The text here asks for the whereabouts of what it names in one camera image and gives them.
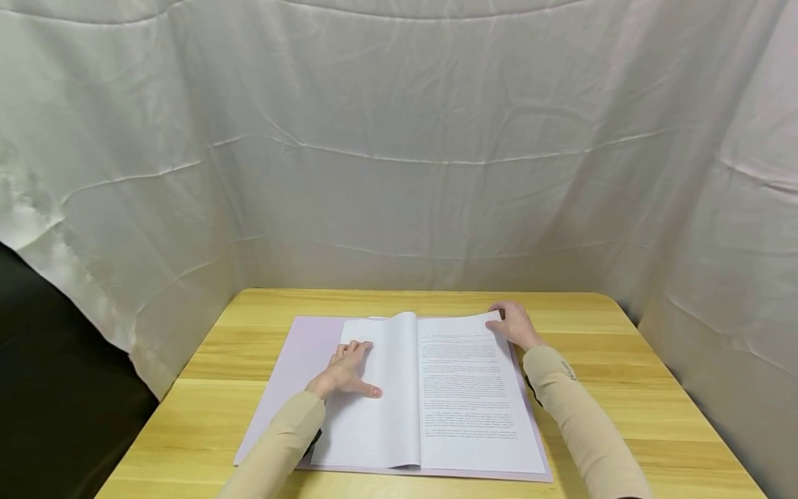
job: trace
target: forearm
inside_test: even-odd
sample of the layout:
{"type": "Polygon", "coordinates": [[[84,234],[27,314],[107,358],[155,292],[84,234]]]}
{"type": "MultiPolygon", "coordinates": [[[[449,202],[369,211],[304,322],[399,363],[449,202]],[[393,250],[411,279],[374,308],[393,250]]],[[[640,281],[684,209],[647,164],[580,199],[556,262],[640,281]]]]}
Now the forearm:
{"type": "Polygon", "coordinates": [[[523,357],[535,396],[557,421],[591,499],[653,497],[640,466],[599,404],[551,347],[523,357]]]}
{"type": "Polygon", "coordinates": [[[271,499],[282,488],[324,421],[324,402],[308,391],[296,394],[219,493],[219,499],[271,499]]]}

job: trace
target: wrinkled fabric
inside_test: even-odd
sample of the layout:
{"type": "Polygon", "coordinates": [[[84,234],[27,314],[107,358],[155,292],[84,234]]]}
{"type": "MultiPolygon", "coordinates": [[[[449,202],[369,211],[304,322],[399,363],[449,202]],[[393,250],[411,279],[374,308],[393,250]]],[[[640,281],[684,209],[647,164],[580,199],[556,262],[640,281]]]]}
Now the wrinkled fabric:
{"type": "Polygon", "coordinates": [[[0,239],[163,396],[245,287],[597,291],[798,496],[798,2],[0,0],[0,239]]]}

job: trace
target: hand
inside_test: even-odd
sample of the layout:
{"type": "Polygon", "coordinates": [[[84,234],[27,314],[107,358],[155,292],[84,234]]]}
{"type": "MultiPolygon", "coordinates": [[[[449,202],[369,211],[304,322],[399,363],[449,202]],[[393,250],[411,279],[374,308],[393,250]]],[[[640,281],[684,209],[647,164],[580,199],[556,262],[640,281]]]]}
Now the hand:
{"type": "Polygon", "coordinates": [[[535,326],[532,326],[532,321],[529,319],[527,311],[523,309],[520,303],[510,301],[496,302],[488,310],[498,310],[501,312],[502,319],[504,319],[501,322],[497,320],[487,321],[485,326],[489,330],[501,334],[506,340],[515,343],[523,348],[524,351],[546,345],[546,342],[538,335],[538,331],[535,331],[535,326]]]}
{"type": "Polygon", "coordinates": [[[321,400],[327,398],[335,390],[358,392],[371,398],[380,398],[382,390],[360,379],[360,365],[365,353],[373,344],[371,342],[353,341],[349,345],[338,345],[330,364],[305,390],[316,394],[321,400]]]}

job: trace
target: wrist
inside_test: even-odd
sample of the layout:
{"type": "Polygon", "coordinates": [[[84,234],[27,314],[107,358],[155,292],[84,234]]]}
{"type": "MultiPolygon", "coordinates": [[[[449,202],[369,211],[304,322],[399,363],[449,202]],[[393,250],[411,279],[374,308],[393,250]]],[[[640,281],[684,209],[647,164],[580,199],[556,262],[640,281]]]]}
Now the wrist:
{"type": "Polygon", "coordinates": [[[309,391],[312,394],[319,397],[321,400],[325,400],[331,393],[335,391],[335,385],[330,382],[330,380],[321,373],[319,376],[316,376],[305,387],[305,391],[309,391]]]}
{"type": "Polygon", "coordinates": [[[545,346],[546,342],[543,341],[536,333],[525,335],[519,339],[518,346],[523,348],[523,351],[529,351],[535,347],[545,346]]]}

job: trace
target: wood grain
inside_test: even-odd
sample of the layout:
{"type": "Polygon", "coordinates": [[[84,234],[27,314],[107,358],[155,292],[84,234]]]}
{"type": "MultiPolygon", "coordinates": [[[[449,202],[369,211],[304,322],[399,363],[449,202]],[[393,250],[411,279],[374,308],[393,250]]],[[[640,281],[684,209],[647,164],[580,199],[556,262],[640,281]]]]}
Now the wood grain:
{"type": "MultiPolygon", "coordinates": [[[[250,289],[219,317],[98,497],[215,497],[296,315],[478,314],[497,299],[529,311],[626,439],[656,497],[764,498],[618,305],[602,295],[250,289]]],[[[552,484],[296,472],[291,499],[587,499],[556,424],[535,416],[552,484]]]]}

